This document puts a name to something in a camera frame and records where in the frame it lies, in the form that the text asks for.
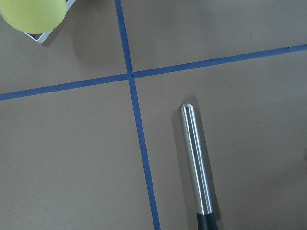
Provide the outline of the steel muddler with black tip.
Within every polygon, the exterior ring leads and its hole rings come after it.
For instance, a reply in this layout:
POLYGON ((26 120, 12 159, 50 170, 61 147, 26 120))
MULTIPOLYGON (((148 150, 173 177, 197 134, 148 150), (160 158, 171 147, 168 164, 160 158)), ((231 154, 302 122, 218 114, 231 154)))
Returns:
POLYGON ((179 107, 179 115, 196 204, 198 229, 217 230, 194 106, 183 103, 179 107))

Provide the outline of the yellow plastic cup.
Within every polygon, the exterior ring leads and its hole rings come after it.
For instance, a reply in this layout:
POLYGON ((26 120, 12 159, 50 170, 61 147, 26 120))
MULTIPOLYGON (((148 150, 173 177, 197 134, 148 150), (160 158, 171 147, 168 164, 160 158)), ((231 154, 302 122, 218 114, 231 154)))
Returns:
POLYGON ((2 18, 14 29, 40 34, 56 28, 67 12, 64 0, 2 0, 2 18))

